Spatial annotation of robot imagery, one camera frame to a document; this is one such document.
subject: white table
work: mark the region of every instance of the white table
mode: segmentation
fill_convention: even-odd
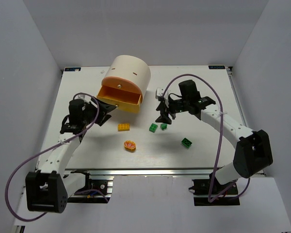
[[[189,113],[177,114],[167,130],[160,128],[155,133],[149,131],[151,123],[159,116],[155,99],[157,87],[165,88],[177,75],[192,73],[204,78],[218,92],[224,111],[241,122],[239,109],[225,69],[209,70],[208,66],[152,66],[151,81],[138,114],[114,110],[112,118],[102,127],[94,125],[88,131],[81,145],[75,151],[67,169],[121,169],[121,168],[208,168],[213,167],[219,134],[209,125]],[[74,94],[86,92],[97,95],[101,80],[108,67],[82,67],[80,71],[64,72],[55,107],[49,124],[43,148],[54,145],[58,140],[61,122],[68,114],[69,101]],[[193,77],[183,77],[174,82],[170,90],[179,94],[178,83],[194,79],[201,96],[209,96],[217,101],[212,91]],[[130,123],[130,131],[118,132],[117,125]],[[181,145],[183,138],[192,141],[187,150]],[[130,153],[123,143],[132,140],[137,150]],[[219,166],[232,161],[234,148],[224,139]],[[39,166],[49,153],[41,156]]]
[[[43,148],[57,142],[62,119],[68,114],[68,103],[78,92],[96,95],[108,67],[82,67],[79,72],[64,72],[53,115]],[[188,113],[178,114],[166,131],[159,128],[155,133],[148,128],[159,116],[155,111],[158,101],[154,98],[156,87],[166,87],[169,81],[183,73],[197,74],[205,78],[218,92],[224,110],[241,122],[241,117],[231,89],[226,70],[209,70],[207,66],[150,67],[152,78],[142,110],[139,114],[112,112],[112,118],[102,127],[95,126],[75,151],[69,169],[105,169],[97,172],[106,179],[114,176],[113,190],[108,204],[69,203],[62,214],[48,213],[35,222],[21,222],[24,233],[280,233],[291,231],[289,219],[280,193],[273,178],[253,178],[240,206],[194,206],[192,186],[196,170],[183,170],[178,177],[173,168],[213,167],[219,134],[210,126]],[[200,81],[197,88],[202,96],[213,93]],[[178,82],[171,90],[178,93]],[[117,124],[130,123],[130,131],[118,132]],[[181,146],[186,137],[193,142],[187,150]],[[124,150],[125,140],[133,140],[137,151]],[[41,157],[39,165],[47,158]],[[219,165],[230,163],[234,149],[223,141]],[[121,176],[136,174],[127,168],[156,168],[140,170],[144,176]],[[207,178],[211,170],[199,170],[198,177]],[[246,180],[238,181],[241,191]],[[17,212],[24,218],[40,213],[27,210],[26,193]]]

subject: white wall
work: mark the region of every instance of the white wall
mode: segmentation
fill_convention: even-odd
[[[14,168],[37,152],[60,82],[60,71],[22,0],[0,0],[0,233],[14,217],[4,188]],[[17,207],[25,166],[12,180],[10,200]]]
[[[24,0],[60,68],[234,65],[268,0]]]
[[[274,176],[291,221],[291,0],[270,0],[234,67],[249,126],[271,140]]]

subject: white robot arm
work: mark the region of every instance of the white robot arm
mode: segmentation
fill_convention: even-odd
[[[111,117],[108,113],[116,107],[99,100],[95,102],[99,104],[95,124],[102,126]],[[36,172],[29,172],[26,176],[28,210],[61,213],[67,199],[77,190],[86,188],[84,173],[71,172],[65,176],[64,172],[73,152],[82,142],[84,129],[93,124],[96,115],[97,108],[91,102],[83,99],[70,101],[69,115],[63,119],[58,140],[65,143],[54,149]]]
[[[201,97],[193,80],[179,83],[182,96],[174,100],[167,91],[157,88],[156,98],[160,101],[157,111],[160,117],[156,122],[171,124],[176,113],[189,112],[199,120],[211,125],[220,132],[221,113],[215,101],[209,97]],[[235,148],[233,162],[220,168],[215,173],[215,185],[221,186],[237,180],[240,177],[249,178],[273,163],[268,134],[258,132],[238,123],[227,114],[223,116],[223,136]]]

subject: orange lego brick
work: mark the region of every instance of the orange lego brick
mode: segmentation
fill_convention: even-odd
[[[119,131],[128,131],[130,129],[130,125],[129,123],[126,123],[126,124],[119,124],[117,126],[117,130]]]

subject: beige cylinder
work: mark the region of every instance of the beige cylinder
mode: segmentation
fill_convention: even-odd
[[[141,59],[128,55],[115,58],[97,98],[118,105],[118,108],[137,113],[151,79],[149,66]]]

